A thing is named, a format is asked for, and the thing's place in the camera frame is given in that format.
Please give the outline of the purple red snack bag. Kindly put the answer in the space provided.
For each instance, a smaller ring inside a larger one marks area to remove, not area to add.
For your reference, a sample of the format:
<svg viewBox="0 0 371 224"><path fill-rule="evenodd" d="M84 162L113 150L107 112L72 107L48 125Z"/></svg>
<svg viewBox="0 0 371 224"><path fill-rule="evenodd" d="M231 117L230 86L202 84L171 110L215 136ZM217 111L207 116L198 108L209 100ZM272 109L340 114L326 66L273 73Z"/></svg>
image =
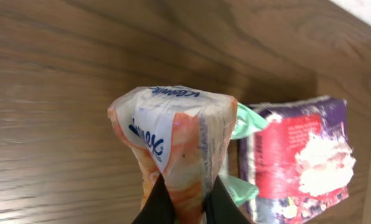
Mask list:
<svg viewBox="0 0 371 224"><path fill-rule="evenodd" d="M239 141L240 177L259 189L244 204L254 223L306 223L349 196L356 159L346 100L320 96L248 107L268 123Z"/></svg>

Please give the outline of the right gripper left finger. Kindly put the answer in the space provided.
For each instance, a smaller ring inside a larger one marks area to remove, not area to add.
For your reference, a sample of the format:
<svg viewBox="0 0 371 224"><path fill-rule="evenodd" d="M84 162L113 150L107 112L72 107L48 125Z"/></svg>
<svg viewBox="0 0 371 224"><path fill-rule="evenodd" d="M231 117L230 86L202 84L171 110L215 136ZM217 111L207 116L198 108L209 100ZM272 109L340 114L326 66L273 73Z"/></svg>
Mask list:
<svg viewBox="0 0 371 224"><path fill-rule="evenodd" d="M165 186L162 174L159 175L143 209L132 224L174 224L175 211Z"/></svg>

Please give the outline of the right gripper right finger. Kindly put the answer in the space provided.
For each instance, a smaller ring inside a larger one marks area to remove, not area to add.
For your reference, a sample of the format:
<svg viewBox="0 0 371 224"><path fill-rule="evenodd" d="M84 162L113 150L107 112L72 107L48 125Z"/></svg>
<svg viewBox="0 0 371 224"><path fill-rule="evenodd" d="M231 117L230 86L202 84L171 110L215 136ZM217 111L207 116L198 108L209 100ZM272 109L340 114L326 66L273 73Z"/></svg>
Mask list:
<svg viewBox="0 0 371 224"><path fill-rule="evenodd" d="M207 224L251 224L232 201L219 176L204 201Z"/></svg>

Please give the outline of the small orange tissue pack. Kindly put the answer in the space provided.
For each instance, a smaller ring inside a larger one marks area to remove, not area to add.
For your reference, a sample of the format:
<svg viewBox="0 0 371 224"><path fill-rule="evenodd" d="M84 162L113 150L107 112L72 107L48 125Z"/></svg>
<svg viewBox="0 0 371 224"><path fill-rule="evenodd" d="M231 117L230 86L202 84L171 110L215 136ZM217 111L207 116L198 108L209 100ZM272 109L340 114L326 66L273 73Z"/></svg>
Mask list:
<svg viewBox="0 0 371 224"><path fill-rule="evenodd" d="M206 223L203 200L224 163L237 115L233 96L185 86L142 86L108 108L115 134L142 172L145 205L163 176L180 223Z"/></svg>

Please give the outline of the teal packet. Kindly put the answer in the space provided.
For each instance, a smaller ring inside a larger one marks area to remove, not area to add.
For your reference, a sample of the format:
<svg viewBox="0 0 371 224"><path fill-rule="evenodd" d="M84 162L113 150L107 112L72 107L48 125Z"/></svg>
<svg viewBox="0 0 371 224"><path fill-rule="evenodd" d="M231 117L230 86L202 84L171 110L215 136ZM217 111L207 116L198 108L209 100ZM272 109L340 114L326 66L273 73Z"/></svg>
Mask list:
<svg viewBox="0 0 371 224"><path fill-rule="evenodd" d="M231 139L238 140L246 138L251 134L261 131L268 126L268 121L252 111L242 103L237 104L236 125L232 132ZM228 152L225 155L223 165L219 171L225 192L229 194L237 207L245 204L257 196L258 187L254 184L229 175Z"/></svg>

